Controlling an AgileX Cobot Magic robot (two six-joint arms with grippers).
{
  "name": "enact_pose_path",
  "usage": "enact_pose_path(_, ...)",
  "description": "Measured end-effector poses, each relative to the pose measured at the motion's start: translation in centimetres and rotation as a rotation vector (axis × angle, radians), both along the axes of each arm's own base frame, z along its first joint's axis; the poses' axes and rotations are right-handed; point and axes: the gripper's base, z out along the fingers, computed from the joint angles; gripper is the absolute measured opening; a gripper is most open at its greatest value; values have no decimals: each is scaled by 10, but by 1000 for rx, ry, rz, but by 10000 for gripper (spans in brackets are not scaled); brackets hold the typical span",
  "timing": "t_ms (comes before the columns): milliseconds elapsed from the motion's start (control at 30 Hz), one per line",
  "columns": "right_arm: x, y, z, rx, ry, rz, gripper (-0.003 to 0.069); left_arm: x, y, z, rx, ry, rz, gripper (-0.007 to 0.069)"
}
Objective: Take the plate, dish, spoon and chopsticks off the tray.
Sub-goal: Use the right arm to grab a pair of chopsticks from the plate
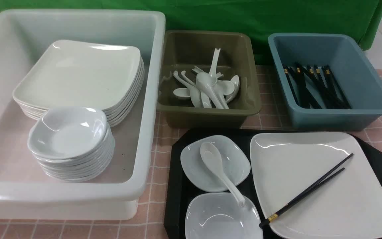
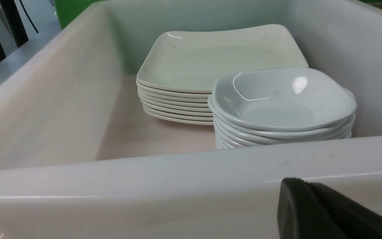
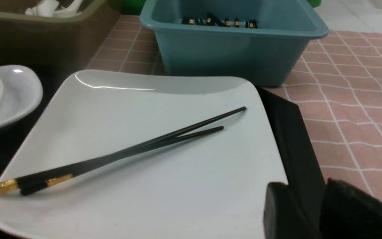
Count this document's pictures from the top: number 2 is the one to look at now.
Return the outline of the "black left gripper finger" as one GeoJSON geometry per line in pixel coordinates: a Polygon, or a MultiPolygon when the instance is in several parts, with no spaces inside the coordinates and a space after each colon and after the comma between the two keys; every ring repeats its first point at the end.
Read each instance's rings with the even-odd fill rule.
{"type": "Polygon", "coordinates": [[[382,239],[382,216],[322,183],[281,181],[281,239],[382,239]]]}

